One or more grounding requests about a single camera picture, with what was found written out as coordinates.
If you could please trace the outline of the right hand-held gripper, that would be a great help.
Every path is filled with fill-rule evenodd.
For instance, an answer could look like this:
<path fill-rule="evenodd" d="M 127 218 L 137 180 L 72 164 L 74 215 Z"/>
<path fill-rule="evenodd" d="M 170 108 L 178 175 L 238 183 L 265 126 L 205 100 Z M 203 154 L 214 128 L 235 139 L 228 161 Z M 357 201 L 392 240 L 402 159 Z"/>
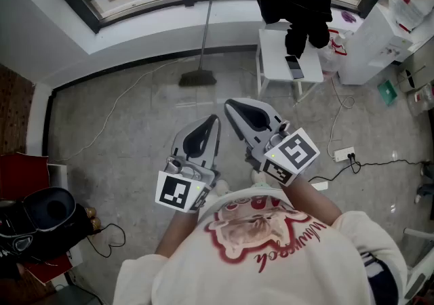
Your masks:
<path fill-rule="evenodd" d="M 256 168 L 278 183 L 291 184 L 320 155 L 303 128 L 293 130 L 289 121 L 281 123 L 274 108 L 250 98 L 231 98 L 224 113 L 238 138 L 249 148 Z"/>

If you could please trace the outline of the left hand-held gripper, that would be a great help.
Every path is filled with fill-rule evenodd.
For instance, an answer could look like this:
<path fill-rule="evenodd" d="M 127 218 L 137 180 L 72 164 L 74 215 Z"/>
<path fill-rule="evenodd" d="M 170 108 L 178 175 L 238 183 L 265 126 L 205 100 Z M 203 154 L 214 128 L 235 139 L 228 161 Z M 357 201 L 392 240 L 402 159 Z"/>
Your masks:
<path fill-rule="evenodd" d="M 208 116 L 176 134 L 172 154 L 158 175 L 156 203 L 184 213 L 199 211 L 220 177 L 214 165 L 220 129 L 220 119 Z"/>

